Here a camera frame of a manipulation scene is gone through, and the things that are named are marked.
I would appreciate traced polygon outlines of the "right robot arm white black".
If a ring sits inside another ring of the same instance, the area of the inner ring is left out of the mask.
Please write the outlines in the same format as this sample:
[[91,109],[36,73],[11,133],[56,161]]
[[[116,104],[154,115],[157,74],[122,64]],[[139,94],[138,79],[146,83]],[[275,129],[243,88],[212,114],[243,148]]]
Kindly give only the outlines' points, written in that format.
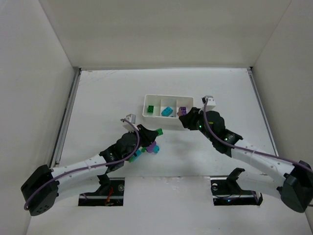
[[261,152],[244,138],[225,126],[216,111],[204,112],[193,107],[189,112],[180,110],[179,120],[185,129],[200,131],[221,154],[244,162],[256,172],[235,168],[219,180],[211,181],[211,192],[218,203],[229,204],[244,193],[254,195],[256,205],[263,194],[280,199],[288,208],[304,213],[313,199],[313,170],[304,161],[283,160]]

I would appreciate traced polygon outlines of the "small green lego brick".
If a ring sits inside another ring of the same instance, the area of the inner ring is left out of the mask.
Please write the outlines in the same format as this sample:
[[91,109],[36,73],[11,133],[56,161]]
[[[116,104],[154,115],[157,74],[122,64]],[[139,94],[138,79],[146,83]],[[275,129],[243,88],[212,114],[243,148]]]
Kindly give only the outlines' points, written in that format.
[[163,135],[163,130],[161,128],[156,129],[156,131],[158,132],[158,136]]

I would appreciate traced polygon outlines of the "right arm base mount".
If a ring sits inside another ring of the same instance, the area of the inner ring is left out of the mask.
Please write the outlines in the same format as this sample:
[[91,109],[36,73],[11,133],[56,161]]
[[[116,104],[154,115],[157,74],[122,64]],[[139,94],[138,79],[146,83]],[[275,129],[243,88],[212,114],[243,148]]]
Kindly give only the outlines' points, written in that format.
[[237,183],[243,168],[234,169],[228,176],[210,178],[210,190],[214,206],[260,206],[263,202],[261,193],[243,190]]

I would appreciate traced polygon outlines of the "purple square lego brick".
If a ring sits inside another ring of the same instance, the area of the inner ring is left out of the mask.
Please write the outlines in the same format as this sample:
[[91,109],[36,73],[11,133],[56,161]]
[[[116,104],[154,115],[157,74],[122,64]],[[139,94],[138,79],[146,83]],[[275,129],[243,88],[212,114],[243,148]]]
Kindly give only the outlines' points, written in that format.
[[184,106],[179,107],[179,111],[182,112],[182,116],[184,116],[184,115],[187,114],[187,109],[186,109],[186,107],[184,107]]

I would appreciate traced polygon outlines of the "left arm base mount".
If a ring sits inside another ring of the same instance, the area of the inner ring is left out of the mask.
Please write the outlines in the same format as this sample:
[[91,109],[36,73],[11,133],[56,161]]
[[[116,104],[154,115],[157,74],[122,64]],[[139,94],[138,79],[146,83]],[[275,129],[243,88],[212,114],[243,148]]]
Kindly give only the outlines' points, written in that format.
[[79,207],[121,207],[124,204],[125,178],[107,178],[95,192],[80,194]]

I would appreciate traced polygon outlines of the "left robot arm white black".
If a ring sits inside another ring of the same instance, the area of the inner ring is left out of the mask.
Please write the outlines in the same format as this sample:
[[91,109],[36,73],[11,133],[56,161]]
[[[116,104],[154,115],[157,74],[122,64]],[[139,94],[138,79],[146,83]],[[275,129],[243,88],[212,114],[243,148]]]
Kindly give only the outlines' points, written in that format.
[[140,148],[150,146],[163,134],[161,129],[149,130],[141,124],[131,127],[133,130],[116,143],[84,161],[53,168],[45,164],[37,167],[21,186],[24,210],[37,216],[65,198],[107,188],[110,185],[107,174],[123,167],[138,155]]

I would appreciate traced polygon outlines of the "teal rounded printed lego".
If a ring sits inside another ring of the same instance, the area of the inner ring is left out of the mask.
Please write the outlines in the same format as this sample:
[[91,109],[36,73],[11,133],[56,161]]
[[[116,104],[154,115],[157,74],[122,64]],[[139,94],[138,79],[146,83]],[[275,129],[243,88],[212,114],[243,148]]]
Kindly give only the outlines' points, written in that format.
[[173,109],[168,106],[161,112],[161,115],[163,117],[169,117],[172,113],[173,113]]

